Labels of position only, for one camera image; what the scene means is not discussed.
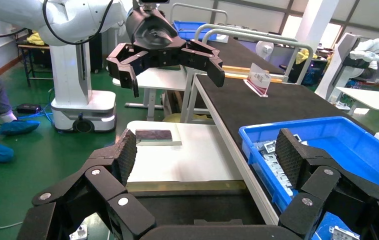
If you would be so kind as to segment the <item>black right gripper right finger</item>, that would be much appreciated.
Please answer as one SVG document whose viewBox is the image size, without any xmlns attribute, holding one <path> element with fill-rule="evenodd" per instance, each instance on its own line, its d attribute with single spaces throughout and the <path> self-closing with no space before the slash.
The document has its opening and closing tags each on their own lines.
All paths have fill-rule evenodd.
<svg viewBox="0 0 379 240">
<path fill-rule="evenodd" d="M 379 240 L 379 185 L 344 169 L 325 150 L 304 145 L 279 130 L 275 153 L 297 190 L 278 224 L 310 239 L 326 213 L 339 217 L 362 240 Z"/>
</svg>

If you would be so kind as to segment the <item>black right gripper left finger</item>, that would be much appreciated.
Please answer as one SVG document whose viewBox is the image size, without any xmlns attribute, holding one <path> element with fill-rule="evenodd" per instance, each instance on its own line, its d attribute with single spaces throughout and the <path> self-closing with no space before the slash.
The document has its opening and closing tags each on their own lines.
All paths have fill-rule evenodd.
<svg viewBox="0 0 379 240">
<path fill-rule="evenodd" d="M 156 227 L 155 217 L 126 189 L 137 154 L 126 129 L 117 143 L 96 149 L 75 173 L 37 193 L 19 240 L 67 240 L 97 214 L 120 240 L 138 240 Z"/>
</svg>

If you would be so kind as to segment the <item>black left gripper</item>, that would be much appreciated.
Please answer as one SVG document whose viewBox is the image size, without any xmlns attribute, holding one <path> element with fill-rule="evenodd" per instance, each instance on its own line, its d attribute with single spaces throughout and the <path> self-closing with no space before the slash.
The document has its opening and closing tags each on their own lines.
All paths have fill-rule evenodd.
<svg viewBox="0 0 379 240">
<path fill-rule="evenodd" d="M 225 81 L 220 51 L 206 43 L 180 38 L 176 29 L 158 9 L 133 9 L 126 20 L 131 43 L 120 43 L 107 57 L 109 75 L 124 89 L 139 97 L 137 76 L 149 67 L 183 65 L 206 72 L 211 81 L 222 87 Z"/>
</svg>

